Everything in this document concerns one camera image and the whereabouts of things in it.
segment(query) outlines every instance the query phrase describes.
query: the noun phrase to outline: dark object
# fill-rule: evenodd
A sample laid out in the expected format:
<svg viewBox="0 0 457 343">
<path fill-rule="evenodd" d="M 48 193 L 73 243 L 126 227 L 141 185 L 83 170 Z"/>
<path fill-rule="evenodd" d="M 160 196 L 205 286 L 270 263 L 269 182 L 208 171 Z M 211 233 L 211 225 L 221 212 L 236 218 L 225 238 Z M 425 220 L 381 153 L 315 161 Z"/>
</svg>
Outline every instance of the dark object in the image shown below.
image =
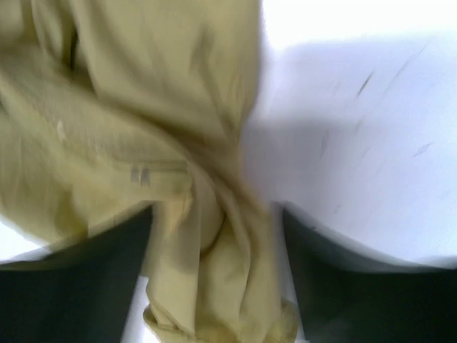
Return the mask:
<svg viewBox="0 0 457 343">
<path fill-rule="evenodd" d="M 151 207 L 40 261 L 0 266 L 0 342 L 121 341 Z"/>
<path fill-rule="evenodd" d="M 457 342 L 455 269 L 380 262 L 324 236 L 318 225 L 307 226 L 287 209 L 282 220 L 311 343 Z"/>
</svg>

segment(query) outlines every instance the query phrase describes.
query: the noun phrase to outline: fabric fold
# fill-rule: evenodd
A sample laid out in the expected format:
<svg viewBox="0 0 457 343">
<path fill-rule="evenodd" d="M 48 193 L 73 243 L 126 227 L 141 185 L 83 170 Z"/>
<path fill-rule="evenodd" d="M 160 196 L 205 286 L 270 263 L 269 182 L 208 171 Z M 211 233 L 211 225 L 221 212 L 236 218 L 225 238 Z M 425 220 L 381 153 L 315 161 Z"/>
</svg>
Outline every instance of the fabric fold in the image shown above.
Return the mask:
<svg viewBox="0 0 457 343">
<path fill-rule="evenodd" d="M 53 244 L 154 204 L 144 319 L 163 342 L 293 342 L 271 220 L 240 168 L 257 0 L 23 0 L 5 11 L 0 213 Z"/>
</svg>

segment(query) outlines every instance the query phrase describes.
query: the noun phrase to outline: khaki fabric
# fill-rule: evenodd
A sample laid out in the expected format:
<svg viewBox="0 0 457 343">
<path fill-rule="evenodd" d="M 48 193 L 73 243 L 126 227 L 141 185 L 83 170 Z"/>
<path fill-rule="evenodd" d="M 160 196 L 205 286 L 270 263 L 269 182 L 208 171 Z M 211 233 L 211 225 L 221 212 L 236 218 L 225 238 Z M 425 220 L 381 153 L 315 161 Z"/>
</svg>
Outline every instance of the khaki fabric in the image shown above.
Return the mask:
<svg viewBox="0 0 457 343">
<path fill-rule="evenodd" d="M 258 13 L 0 0 L 0 212 L 71 244 L 154 203 L 144 319 L 166 343 L 295 339 L 268 213 L 240 177 Z"/>
</svg>

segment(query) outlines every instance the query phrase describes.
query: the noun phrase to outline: scuff mark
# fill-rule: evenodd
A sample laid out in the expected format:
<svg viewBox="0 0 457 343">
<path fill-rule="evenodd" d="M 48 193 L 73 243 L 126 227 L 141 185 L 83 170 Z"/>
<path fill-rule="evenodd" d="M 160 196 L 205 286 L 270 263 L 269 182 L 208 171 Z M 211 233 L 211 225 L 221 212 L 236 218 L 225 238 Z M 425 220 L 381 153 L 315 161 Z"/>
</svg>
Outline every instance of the scuff mark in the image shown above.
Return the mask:
<svg viewBox="0 0 457 343">
<path fill-rule="evenodd" d="M 360 128 L 362 127 L 363 122 L 365 121 L 365 116 L 361 116 L 360 119 L 356 122 L 356 125 L 353 130 L 353 134 L 357 134 Z"/>
<path fill-rule="evenodd" d="M 336 205 L 335 209 L 333 209 L 333 214 L 337 214 L 340 211 L 342 206 L 343 206 L 342 204 Z"/>
<path fill-rule="evenodd" d="M 333 96 L 336 95 L 336 93 L 337 93 L 338 90 L 340 89 L 340 86 L 341 86 L 341 81 L 336 82 L 336 85 L 335 85 L 335 87 L 333 88 Z"/>
<path fill-rule="evenodd" d="M 362 84 L 362 86 L 358 90 L 357 98 L 360 96 L 360 94 L 362 94 L 362 91 L 365 89 L 366 85 L 370 82 L 370 79 L 373 76 L 373 73 L 374 73 L 374 70 L 370 73 L 370 75 L 368 75 L 368 77 L 366 78 L 365 82 Z"/>
<path fill-rule="evenodd" d="M 405 71 L 405 69 L 411 64 L 411 62 L 414 62 L 415 60 L 417 60 L 417 58 L 422 54 L 422 52 L 426 49 L 426 47 L 430 44 L 430 41 L 429 40 L 421 50 L 419 50 L 418 52 L 416 52 L 415 54 L 413 54 L 409 59 L 407 59 L 405 61 L 405 63 L 403 63 L 403 65 L 401 66 L 401 68 L 397 71 L 397 74 L 395 74 L 395 76 L 392 78 L 391 82 L 388 84 L 386 90 L 384 91 L 384 93 L 381 95 L 381 98 L 384 98 L 384 96 L 387 94 L 388 91 L 391 90 L 392 86 L 395 84 L 397 78 L 401 75 L 401 73 L 403 73 Z"/>
<path fill-rule="evenodd" d="M 328 146 L 328 139 L 330 138 L 330 130 L 326 130 L 322 136 L 321 140 L 321 158 L 325 154 Z"/>
<path fill-rule="evenodd" d="M 360 160 L 363 160 L 365 158 L 365 156 L 370 151 L 370 149 L 371 149 L 371 147 L 367 147 L 367 148 L 365 148 L 365 150 L 363 150 L 362 155 L 360 156 Z"/>
<path fill-rule="evenodd" d="M 432 145 L 432 144 L 433 144 L 433 142 L 430 142 L 430 143 L 428 143 L 426 145 L 421 146 L 419 148 L 419 150 L 413 155 L 413 157 L 417 157 L 417 156 L 420 156 L 422 154 L 425 154 L 427 152 L 428 148 L 430 147 L 430 145 Z"/>
</svg>

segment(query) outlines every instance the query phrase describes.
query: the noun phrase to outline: white floor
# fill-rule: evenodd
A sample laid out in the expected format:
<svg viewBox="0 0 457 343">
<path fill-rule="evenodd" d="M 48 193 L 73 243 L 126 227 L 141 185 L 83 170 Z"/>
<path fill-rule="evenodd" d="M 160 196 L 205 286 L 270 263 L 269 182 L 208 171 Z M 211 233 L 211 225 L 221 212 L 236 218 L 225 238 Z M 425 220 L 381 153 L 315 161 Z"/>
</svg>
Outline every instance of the white floor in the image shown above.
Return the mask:
<svg viewBox="0 0 457 343">
<path fill-rule="evenodd" d="M 261 92 L 243 136 L 251 183 L 266 201 L 293 202 L 393 257 L 456 256 L 451 4 L 264 0 L 263 9 Z M 280 231 L 283 294 L 294 299 Z"/>
</svg>

